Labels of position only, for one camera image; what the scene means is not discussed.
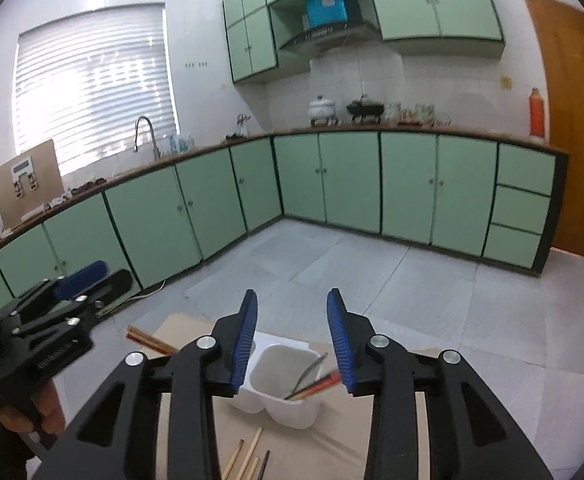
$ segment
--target window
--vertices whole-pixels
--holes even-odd
[[[157,139],[176,134],[165,7],[114,7],[19,36],[12,119],[17,153],[54,139],[61,175],[128,150],[150,118]],[[150,140],[145,121],[139,144]]]

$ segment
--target floor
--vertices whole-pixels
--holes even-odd
[[[57,378],[68,419],[146,332],[170,314],[216,320],[247,288],[258,330],[329,342],[325,297],[408,349],[458,349],[556,479],[584,460],[584,259],[552,251],[542,278],[333,228],[282,220],[101,324],[95,348]]]

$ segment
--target metal bolt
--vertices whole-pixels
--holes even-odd
[[[384,335],[375,335],[370,339],[370,345],[376,348],[385,348],[389,344],[390,340],[387,339]]]
[[[443,353],[443,361],[451,365],[457,365],[460,363],[460,354],[456,350],[447,350]]]
[[[141,354],[141,352],[132,352],[126,356],[126,365],[128,366],[138,366],[143,362],[146,357]]]
[[[203,350],[212,348],[215,344],[216,339],[214,339],[211,335],[204,335],[203,337],[199,337],[197,340],[197,346]]]

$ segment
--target red thermos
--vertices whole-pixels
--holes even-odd
[[[530,135],[545,138],[545,102],[537,88],[530,95]]]

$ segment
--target black range hood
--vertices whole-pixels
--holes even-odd
[[[381,32],[365,20],[320,25],[294,36],[280,50],[318,57],[323,52],[365,41],[382,40]]]

